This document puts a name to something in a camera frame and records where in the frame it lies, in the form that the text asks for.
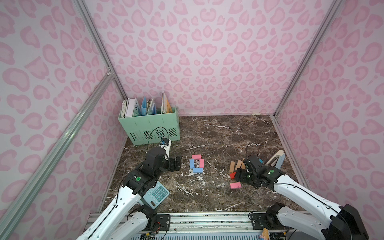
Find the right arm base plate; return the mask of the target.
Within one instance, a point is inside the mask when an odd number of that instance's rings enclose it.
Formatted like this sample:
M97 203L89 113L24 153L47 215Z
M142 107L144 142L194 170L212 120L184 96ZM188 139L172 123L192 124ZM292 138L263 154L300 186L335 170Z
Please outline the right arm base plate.
M251 221L253 230L287 230L288 228L281 225L277 217L267 213L249 213L248 218Z

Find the pink block top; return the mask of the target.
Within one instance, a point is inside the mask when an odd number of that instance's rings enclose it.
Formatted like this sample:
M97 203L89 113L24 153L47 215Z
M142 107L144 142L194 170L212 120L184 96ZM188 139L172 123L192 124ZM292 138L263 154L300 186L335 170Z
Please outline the pink block top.
M192 159L194 160L202 159L202 155L192 155Z

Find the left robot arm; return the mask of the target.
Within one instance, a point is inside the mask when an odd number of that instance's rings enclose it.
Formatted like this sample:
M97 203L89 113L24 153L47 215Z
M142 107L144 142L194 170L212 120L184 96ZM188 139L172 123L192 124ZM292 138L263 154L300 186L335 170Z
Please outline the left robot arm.
M155 226L156 211L146 205L139 207L127 222L121 226L119 223L156 186L163 173L181 169L182 158L169 157L171 144L171 140L162 138L157 147L147 151L145 160L127 174L115 198L79 240L129 240Z

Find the light blue block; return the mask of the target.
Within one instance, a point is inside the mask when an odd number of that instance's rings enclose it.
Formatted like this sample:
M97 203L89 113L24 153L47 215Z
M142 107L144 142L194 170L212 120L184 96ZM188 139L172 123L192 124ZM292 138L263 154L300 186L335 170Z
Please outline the light blue block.
M203 168L193 168L193 173L203 173Z

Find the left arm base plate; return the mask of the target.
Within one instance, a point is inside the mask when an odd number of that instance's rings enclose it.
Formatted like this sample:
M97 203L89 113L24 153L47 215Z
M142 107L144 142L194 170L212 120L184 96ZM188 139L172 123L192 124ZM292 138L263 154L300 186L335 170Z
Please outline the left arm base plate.
M144 231L154 232L158 228L161 228L161 230L169 231L170 223L171 223L171 215L156 214L149 219Z

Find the teal calculator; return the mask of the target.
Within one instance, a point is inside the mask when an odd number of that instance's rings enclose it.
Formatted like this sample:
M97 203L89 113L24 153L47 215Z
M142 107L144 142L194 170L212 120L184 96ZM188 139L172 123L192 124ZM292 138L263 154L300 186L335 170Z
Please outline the teal calculator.
M162 183L157 182L156 186L149 189L139 203L155 210L169 195L168 189Z

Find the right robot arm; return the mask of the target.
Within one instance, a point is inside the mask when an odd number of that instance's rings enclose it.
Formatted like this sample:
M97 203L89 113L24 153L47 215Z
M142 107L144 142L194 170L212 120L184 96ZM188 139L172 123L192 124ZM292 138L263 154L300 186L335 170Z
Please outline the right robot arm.
M270 228L289 227L317 240L367 240L369 234L356 208L327 200L294 181L282 170L248 156L235 169L234 179L256 189L265 187L295 202L306 214L274 203L266 211Z

